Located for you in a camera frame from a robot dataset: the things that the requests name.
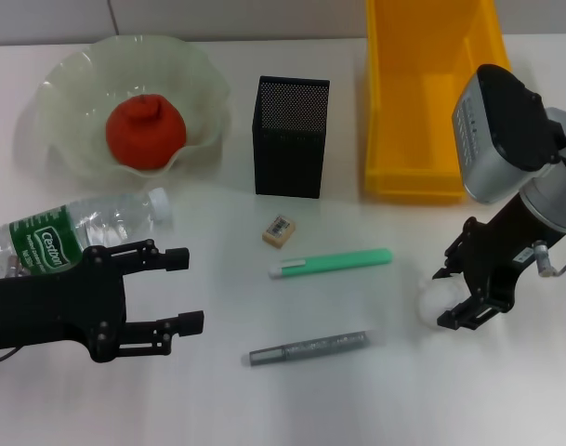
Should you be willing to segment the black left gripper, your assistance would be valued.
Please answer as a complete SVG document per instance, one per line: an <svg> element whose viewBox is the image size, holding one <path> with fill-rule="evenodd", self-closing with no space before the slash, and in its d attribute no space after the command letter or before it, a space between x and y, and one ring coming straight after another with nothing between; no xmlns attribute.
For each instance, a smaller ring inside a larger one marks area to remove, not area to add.
<svg viewBox="0 0 566 446"><path fill-rule="evenodd" d="M0 279L0 350L66 340L95 362L112 361L125 325L123 275L189 267L188 248L161 252L146 239L90 247L61 272Z"/></svg>

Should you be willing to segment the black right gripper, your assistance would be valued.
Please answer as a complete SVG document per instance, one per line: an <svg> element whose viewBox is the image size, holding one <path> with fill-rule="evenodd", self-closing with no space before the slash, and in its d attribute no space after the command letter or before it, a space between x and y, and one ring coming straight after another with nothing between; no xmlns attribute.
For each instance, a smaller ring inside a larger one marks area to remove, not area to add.
<svg viewBox="0 0 566 446"><path fill-rule="evenodd" d="M460 246L475 225L473 216L465 221L462 232L445 250L443 267L433 279L449 278L463 271ZM479 224L472 231L472 241L464 254L464 276L471 296L444 311L437 325L450 330L477 330L494 316L510 311L518 279L534 261L533 256L523 261L516 257L537 241L552 247L564 236L537 218L515 195L488 223Z"/></svg>

